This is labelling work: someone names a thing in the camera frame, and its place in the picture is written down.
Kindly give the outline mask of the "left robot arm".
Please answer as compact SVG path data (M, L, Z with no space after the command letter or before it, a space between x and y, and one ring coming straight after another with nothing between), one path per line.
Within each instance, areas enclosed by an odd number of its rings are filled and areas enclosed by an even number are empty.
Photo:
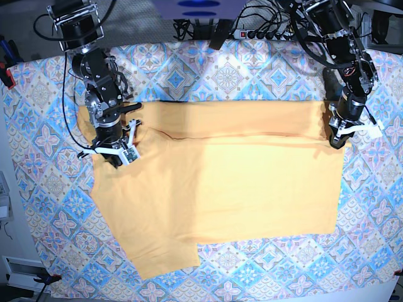
M348 138L364 127L359 119L366 107L367 97L378 81L376 68L356 29L351 26L353 16L345 1L291 1L289 13L291 26L301 47L323 66L338 71L344 82L338 103L329 105L332 113L329 143L331 147L340 149ZM319 35L332 58L331 63L308 48L297 26L299 17L307 20Z

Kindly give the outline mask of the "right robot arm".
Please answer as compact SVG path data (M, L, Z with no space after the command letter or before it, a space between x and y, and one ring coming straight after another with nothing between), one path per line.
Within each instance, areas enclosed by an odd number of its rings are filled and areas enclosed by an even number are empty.
M57 1L47 7L58 35L61 50L72 55L71 69L82 79L86 93L84 104L96 136L79 157L100 154L113 167L129 165L138 159L133 144L139 120L122 122L122 116L142 107L126 105L128 81L118 70L116 58L108 55L96 42L104 37L103 19L93 1Z

